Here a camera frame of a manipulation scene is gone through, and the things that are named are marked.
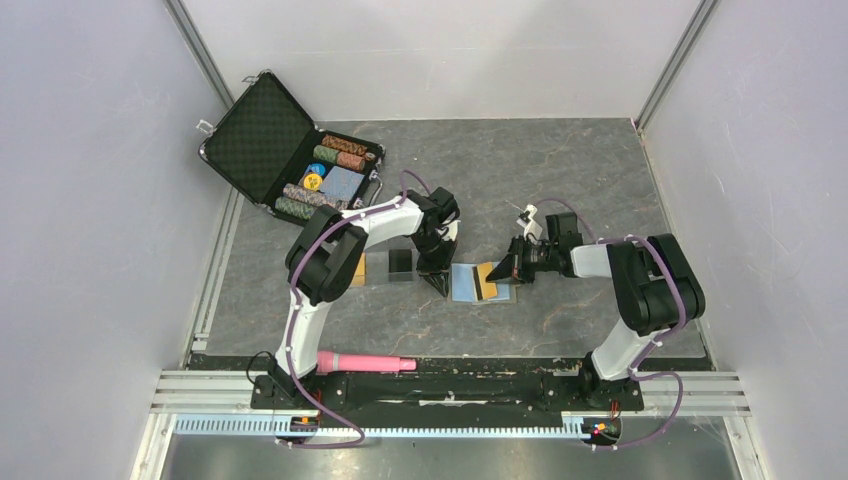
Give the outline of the beige card holder wallet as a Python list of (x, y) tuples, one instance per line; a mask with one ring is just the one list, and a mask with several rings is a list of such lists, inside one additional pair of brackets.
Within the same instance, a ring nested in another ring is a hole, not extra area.
[(515, 303), (516, 288), (507, 283), (490, 282), (495, 262), (454, 263), (450, 271), (450, 300), (464, 304)]

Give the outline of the gold credit card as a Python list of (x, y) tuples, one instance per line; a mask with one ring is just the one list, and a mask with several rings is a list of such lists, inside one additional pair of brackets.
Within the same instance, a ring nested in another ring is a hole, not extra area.
[(357, 263), (354, 275), (351, 280), (352, 287), (361, 287), (366, 283), (366, 255), (362, 254)]
[(485, 262), (472, 267), (472, 281), (476, 302), (503, 301), (509, 298), (509, 289), (505, 285), (490, 281), (487, 277), (494, 271), (494, 262)]

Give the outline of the pink cylindrical marker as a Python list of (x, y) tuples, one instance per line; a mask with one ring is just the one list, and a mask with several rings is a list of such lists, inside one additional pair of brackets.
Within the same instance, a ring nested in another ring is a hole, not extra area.
[(317, 371), (332, 372), (400, 373), (415, 371), (417, 362), (412, 358), (383, 355), (341, 354), (319, 351)]

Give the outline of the clear acrylic card tray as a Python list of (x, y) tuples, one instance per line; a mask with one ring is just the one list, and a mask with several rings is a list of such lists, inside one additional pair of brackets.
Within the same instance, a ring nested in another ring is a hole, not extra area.
[(417, 259), (417, 254), (411, 249), (366, 251), (360, 257), (350, 287), (416, 282)]

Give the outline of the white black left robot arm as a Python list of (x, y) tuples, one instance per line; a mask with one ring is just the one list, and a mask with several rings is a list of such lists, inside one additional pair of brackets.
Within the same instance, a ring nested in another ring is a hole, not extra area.
[(276, 358), (285, 371), (275, 392), (290, 407), (314, 394), (308, 375), (318, 364), (319, 340), (334, 301), (350, 287), (368, 248), (400, 237), (418, 251), (415, 272), (441, 296), (450, 294), (450, 269), (457, 248), (460, 209), (454, 194), (439, 187), (414, 191), (358, 210), (319, 207), (286, 257), (290, 310)]

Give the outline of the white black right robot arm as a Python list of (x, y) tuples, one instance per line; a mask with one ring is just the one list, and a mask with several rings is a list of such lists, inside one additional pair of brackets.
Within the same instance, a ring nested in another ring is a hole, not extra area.
[(485, 279), (530, 284), (539, 272), (555, 272), (611, 280), (619, 319), (583, 360), (577, 382), (580, 400), (602, 408), (617, 396), (617, 383), (638, 378), (642, 361), (667, 336), (705, 313), (706, 297), (674, 235), (630, 235), (588, 244), (578, 221), (575, 213), (547, 216), (546, 238), (528, 222)]

